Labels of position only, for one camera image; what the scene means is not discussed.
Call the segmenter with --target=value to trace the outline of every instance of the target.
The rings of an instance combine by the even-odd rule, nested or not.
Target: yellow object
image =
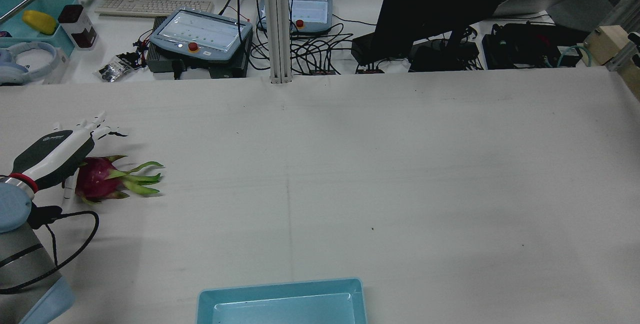
[[[52,35],[56,31],[57,22],[54,17],[39,10],[26,9],[22,13],[22,21],[40,33]]]

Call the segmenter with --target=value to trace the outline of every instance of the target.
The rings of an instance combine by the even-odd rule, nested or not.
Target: laptop
[[[503,0],[492,16],[538,13],[562,1],[564,0]]]

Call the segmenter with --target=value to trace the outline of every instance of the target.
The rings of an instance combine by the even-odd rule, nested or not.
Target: red ring
[[[33,192],[38,192],[38,185],[36,184],[36,182],[34,182],[33,179],[29,178],[28,176],[25,176],[25,174],[22,173],[11,173],[9,174],[9,176],[11,178],[16,178],[18,180],[21,180],[25,183],[27,183],[27,185],[29,185],[29,187],[31,187],[31,189],[33,189]]]

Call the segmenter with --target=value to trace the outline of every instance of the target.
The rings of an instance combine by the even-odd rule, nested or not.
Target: white pole
[[[289,0],[264,0],[272,83],[291,81]]]

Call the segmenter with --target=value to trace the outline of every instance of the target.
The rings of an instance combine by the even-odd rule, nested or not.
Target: hand
[[[103,112],[93,122],[82,120],[73,130],[55,125],[53,133],[41,137],[15,159],[9,176],[26,182],[34,192],[62,183],[94,148],[94,140],[118,134],[117,128],[103,126],[104,121]]]

